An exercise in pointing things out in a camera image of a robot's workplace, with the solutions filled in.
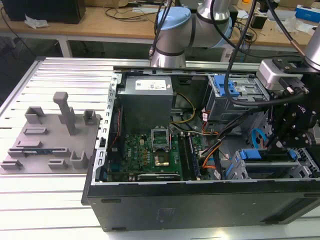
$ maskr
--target label sticker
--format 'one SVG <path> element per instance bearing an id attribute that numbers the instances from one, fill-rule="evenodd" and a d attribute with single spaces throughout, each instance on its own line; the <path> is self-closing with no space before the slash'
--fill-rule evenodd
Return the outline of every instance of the label sticker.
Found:
<path id="1" fill-rule="evenodd" d="M 208 114 L 202 113 L 202 119 L 203 119 L 203 121 L 208 122 Z"/>
<path id="2" fill-rule="evenodd" d="M 221 179 L 221 174 L 217 170 L 214 170 L 214 175 L 218 180 Z"/>
<path id="3" fill-rule="evenodd" d="M 37 154 L 37 151 L 23 151 L 24 154 Z"/>
<path id="4" fill-rule="evenodd" d="M 235 89 L 236 89 L 238 92 L 244 92 L 244 91 L 246 91 L 246 88 L 243 87 L 243 86 L 237 86 Z"/>
<path id="5" fill-rule="evenodd" d="M 166 90 L 166 80 L 138 79 L 135 81 L 135 90 Z"/>

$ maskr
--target cpu socket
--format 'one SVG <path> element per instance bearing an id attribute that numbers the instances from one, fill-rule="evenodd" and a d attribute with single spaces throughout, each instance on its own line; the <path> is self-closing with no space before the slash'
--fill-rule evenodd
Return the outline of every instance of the cpu socket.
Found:
<path id="1" fill-rule="evenodd" d="M 153 156 L 154 156 L 154 165 L 156 167 L 168 167 L 170 165 L 168 152 L 155 152 Z"/>

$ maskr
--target yellow wire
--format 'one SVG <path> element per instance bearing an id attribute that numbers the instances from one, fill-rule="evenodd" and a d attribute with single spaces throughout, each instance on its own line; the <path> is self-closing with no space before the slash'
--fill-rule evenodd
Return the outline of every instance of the yellow wire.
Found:
<path id="1" fill-rule="evenodd" d="M 185 124 L 185 123 L 188 123 L 192 119 L 194 119 L 194 117 L 196 115 L 196 109 L 195 109 L 194 105 L 192 104 L 192 102 L 185 95 L 183 95 L 182 93 L 179 93 L 179 92 L 177 92 L 176 94 L 180 95 L 181 97 L 183 97 L 191 105 L 193 113 L 192 113 L 192 115 L 191 115 L 191 117 L 189 119 L 182 120 L 182 121 L 171 121 L 170 123 L 171 124 Z"/>

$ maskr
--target blue plastic clip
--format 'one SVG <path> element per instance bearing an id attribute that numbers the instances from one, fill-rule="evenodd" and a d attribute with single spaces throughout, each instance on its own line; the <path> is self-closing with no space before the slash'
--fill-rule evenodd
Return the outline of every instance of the blue plastic clip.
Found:
<path id="1" fill-rule="evenodd" d="M 225 76 L 226 75 L 215 75 L 214 76 L 214 83 L 216 88 L 219 90 L 220 96 L 221 97 L 226 97 L 226 92 L 225 92 Z M 240 92 L 238 92 L 235 88 L 235 83 L 231 80 L 228 80 L 228 88 L 229 88 L 229 93 L 231 94 L 232 97 L 238 97 L 240 95 Z"/>

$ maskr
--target blue cable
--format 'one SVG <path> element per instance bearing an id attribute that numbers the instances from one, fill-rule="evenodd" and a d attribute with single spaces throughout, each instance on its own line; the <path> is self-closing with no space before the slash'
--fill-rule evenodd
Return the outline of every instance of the blue cable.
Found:
<path id="1" fill-rule="evenodd" d="M 260 128 L 254 128 L 252 130 L 252 132 L 251 132 L 252 143 L 253 143 L 254 148 L 258 149 L 259 145 L 256 140 L 256 132 L 258 132 L 262 136 L 263 141 L 267 141 L 267 135 Z"/>

